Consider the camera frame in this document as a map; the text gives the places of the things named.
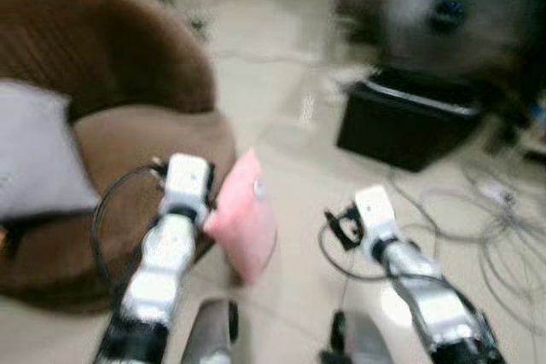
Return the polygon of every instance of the white pillow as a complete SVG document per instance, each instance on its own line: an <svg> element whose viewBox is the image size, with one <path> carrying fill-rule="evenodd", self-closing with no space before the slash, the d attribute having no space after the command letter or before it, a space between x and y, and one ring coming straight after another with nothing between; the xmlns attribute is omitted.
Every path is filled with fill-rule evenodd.
<svg viewBox="0 0 546 364"><path fill-rule="evenodd" d="M61 95L0 80L0 222L96 206L67 106Z"/></svg>

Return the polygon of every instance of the tile floor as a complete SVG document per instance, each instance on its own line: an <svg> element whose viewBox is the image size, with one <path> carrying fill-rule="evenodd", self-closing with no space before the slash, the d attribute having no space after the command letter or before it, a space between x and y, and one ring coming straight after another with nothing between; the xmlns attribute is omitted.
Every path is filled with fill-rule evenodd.
<svg viewBox="0 0 546 364"><path fill-rule="evenodd" d="M385 164L334 146L343 105L324 91L325 74L332 68L323 59L330 0L172 1L181 14L205 16L210 22L207 50L218 77L219 104L233 124L241 152L257 148L280 232L276 253L254 287L231 284L218 248L196 266L185 286L166 363L178 362L200 301L217 295L229 296L240 305L241 337L234 363L317 362L339 306L375 318L397 364L429 362L391 287L350 283L344 292L346 281L317 246L324 207L339 210L355 190L386 183L389 172ZM364 54L372 58L374 51ZM353 63L347 58L344 62ZM479 153L476 147L482 141L478 134L419 175L400 171L399 183L415 196L431 187L471 194L460 163L478 159L499 166ZM543 169L521 165L519 174L519 184L532 198L546 194ZM389 192L402 225L422 222L415 209L392 189ZM525 203L526 211L546 221L543 209L533 207L530 199ZM464 204L440 203L434 210L443 226L458 231L471 231L475 228L468 227L480 226L485 219L480 210ZM430 253L429 233L411 229L408 235ZM328 243L349 267L350 257L332 240ZM446 276L487 312L508 363L545 363L546 338L533 337L493 299L479 272L478 250L444 243L440 250ZM361 257L355 259L355 269L378 271ZM525 300L505 296L522 317L546 323L544 303L531 311ZM55 316L2 300L0 321L0 362L73 363L90 361L107 317Z"/></svg>

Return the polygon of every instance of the pink bag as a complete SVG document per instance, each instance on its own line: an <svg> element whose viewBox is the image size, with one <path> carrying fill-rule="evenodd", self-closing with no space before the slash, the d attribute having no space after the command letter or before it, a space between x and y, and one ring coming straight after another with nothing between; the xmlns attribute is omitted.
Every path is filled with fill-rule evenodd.
<svg viewBox="0 0 546 364"><path fill-rule="evenodd" d="M276 243L276 218L261 182L253 149L235 164L220 189L217 209L204 230L226 252L246 283L254 283L269 262Z"/></svg>

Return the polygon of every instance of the black storage box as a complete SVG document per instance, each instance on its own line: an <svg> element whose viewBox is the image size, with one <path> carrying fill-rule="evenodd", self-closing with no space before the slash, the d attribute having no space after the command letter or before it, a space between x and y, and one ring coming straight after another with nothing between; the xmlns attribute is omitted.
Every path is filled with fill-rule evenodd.
<svg viewBox="0 0 546 364"><path fill-rule="evenodd" d="M419 171L475 129L480 101L463 84L383 70L349 89L338 147Z"/></svg>

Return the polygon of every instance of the chair seat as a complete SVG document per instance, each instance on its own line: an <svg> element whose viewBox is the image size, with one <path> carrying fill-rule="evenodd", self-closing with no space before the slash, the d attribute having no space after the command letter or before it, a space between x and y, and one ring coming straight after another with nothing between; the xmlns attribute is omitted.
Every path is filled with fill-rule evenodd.
<svg viewBox="0 0 546 364"><path fill-rule="evenodd" d="M188 115L159 107L117 107L80 119L74 131L99 194L151 158L181 152L215 164L214 197L235 162L234 138L218 112ZM157 181L145 175L135 176L112 197L99 238L113 276L124 271L160 198ZM0 292L49 309L106 307L107 287L90 250L90 223L87 214L33 224L16 253L0 259ZM196 256L211 244L200 235Z"/></svg>

